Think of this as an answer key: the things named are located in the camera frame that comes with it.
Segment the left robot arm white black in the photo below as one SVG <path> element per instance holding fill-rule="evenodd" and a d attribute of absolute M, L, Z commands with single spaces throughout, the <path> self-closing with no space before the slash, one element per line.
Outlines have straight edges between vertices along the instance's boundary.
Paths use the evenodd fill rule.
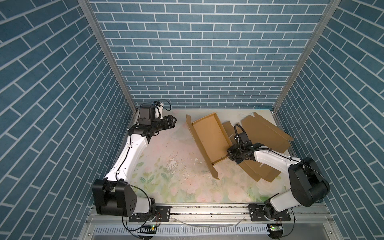
<path fill-rule="evenodd" d="M 177 119 L 164 116 L 165 104 L 160 99 L 141 104 L 138 121 L 128 129 L 127 142 L 112 169 L 92 186 L 96 211 L 99 215 L 137 216 L 140 221 L 151 220 L 156 214 L 156 202 L 148 196 L 139 197 L 130 184 L 133 172 L 144 149 L 160 131 L 175 127 Z"/>

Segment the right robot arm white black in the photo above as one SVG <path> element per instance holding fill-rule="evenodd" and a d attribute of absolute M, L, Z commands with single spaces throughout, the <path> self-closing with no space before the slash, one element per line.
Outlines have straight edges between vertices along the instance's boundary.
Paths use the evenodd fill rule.
<path fill-rule="evenodd" d="M 232 161 L 237 164 L 245 161 L 266 164 L 289 176 L 290 189 L 264 202 L 263 211 L 267 219 L 273 221 L 289 208 L 310 207 L 330 192 L 328 181 L 313 159 L 294 158 L 263 144 L 253 144 L 246 133 L 236 133 L 234 139 L 236 143 L 227 150 Z"/>

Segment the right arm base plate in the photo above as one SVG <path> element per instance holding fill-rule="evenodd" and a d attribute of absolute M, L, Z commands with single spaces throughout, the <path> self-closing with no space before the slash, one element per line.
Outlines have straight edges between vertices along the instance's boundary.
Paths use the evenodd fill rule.
<path fill-rule="evenodd" d="M 264 222 L 264 221 L 282 221 L 289 222 L 291 221 L 291 216 L 288 210 L 282 212 L 276 212 L 270 206 L 258 205 L 258 204 L 249 204 L 248 205 L 249 214 L 252 222 Z"/>

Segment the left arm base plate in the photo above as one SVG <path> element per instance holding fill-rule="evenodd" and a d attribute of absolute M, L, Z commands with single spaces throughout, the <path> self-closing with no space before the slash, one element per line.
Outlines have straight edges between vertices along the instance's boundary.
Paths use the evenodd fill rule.
<path fill-rule="evenodd" d="M 160 217 L 160 220 L 163 222 L 169 222 L 171 214 L 171 206 L 156 206 L 152 207 L 148 213 L 137 213 L 129 217 L 130 223 L 144 223 L 153 222 L 156 220 L 156 217 Z"/>

